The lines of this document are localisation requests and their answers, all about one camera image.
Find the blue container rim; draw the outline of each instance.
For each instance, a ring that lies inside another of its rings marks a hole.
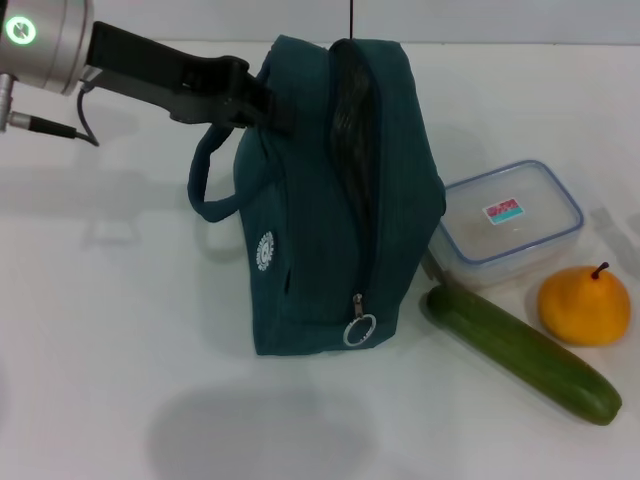
[[[575,199],[571,196],[571,194],[565,188],[565,186],[562,185],[562,183],[560,183],[560,180],[558,180],[558,177],[553,173],[553,171],[549,167],[547,167],[544,163],[542,163],[540,160],[521,160],[519,162],[511,163],[509,165],[505,165],[504,167],[497,168],[496,170],[491,170],[490,172],[486,172],[481,175],[477,175],[475,177],[467,178],[465,180],[460,180],[459,182],[452,183],[451,185],[448,185],[445,190],[456,188],[456,187],[459,187],[460,185],[474,182],[476,180],[480,180],[481,178],[490,177],[491,175],[495,175],[496,173],[506,172],[507,170],[512,170],[514,168],[522,167],[525,165],[534,165],[538,168],[542,168],[547,173],[547,175],[549,175],[551,180],[553,180],[553,182],[560,189],[560,191],[567,197],[567,200],[569,200],[569,203],[571,204],[571,206],[578,213],[578,223],[571,228],[562,230],[558,233],[554,233],[553,235],[549,235],[547,237],[543,237],[540,240],[536,240],[535,242],[526,243],[524,245],[521,245],[517,248],[513,248],[511,250],[507,250],[506,252],[500,253],[498,255],[493,255],[492,257],[483,258],[481,260],[473,260],[471,258],[468,258],[464,253],[462,253],[462,250],[460,250],[460,247],[458,247],[458,244],[453,240],[453,237],[447,230],[447,227],[445,226],[444,222],[440,222],[440,226],[442,227],[442,231],[444,232],[444,235],[447,238],[447,241],[453,247],[453,250],[458,256],[458,258],[460,258],[460,260],[462,260],[464,263],[467,263],[469,265],[474,265],[474,266],[480,266],[485,263],[493,262],[494,260],[499,260],[501,258],[508,257],[509,255],[513,255],[514,253],[522,252],[529,248],[537,247],[538,245],[542,245],[543,243],[550,242],[551,240],[555,240],[556,238],[569,235],[570,233],[580,230],[584,226],[584,214],[582,213],[582,209],[578,206]]]

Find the cable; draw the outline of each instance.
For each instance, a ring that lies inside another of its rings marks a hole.
[[[80,87],[80,91],[78,92],[78,98],[76,101],[78,118],[80,118],[80,123],[82,124],[82,128],[84,128],[84,131],[87,132],[87,134],[85,135],[84,133],[76,133],[75,138],[79,138],[80,140],[89,142],[94,147],[99,147],[100,142],[98,142],[98,139],[93,133],[93,130],[91,130],[91,127],[89,126],[89,123],[87,122],[87,119],[84,116],[84,105],[83,105],[84,96],[93,89],[94,89],[93,85],[91,85],[90,83],[85,83],[84,85],[82,85],[82,87]]]

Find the lunch bag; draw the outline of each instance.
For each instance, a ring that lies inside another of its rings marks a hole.
[[[205,201],[211,153],[231,132],[211,127],[190,201],[210,222],[240,211],[259,355],[374,347],[394,335],[445,212],[407,56],[395,42],[327,50],[283,36],[257,78],[293,108],[293,127],[247,129],[236,193]]]

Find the zipper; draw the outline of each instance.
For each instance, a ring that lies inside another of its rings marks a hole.
[[[353,297],[347,310],[353,308],[354,318],[344,333],[344,343],[355,347],[364,343],[376,326],[375,316],[365,314],[364,301],[377,252],[380,95],[364,56],[352,41],[337,43],[331,48],[331,54],[330,157],[351,210],[361,252]],[[369,331],[359,342],[351,342],[348,334],[364,320],[371,322]]]

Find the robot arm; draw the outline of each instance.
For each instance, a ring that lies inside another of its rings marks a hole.
[[[75,132],[13,111],[15,81],[63,95],[84,82],[85,91],[104,88],[151,103],[182,123],[290,128],[292,111],[248,73],[244,60],[195,57],[93,23],[91,2],[0,0],[0,132],[8,124],[67,137]]]

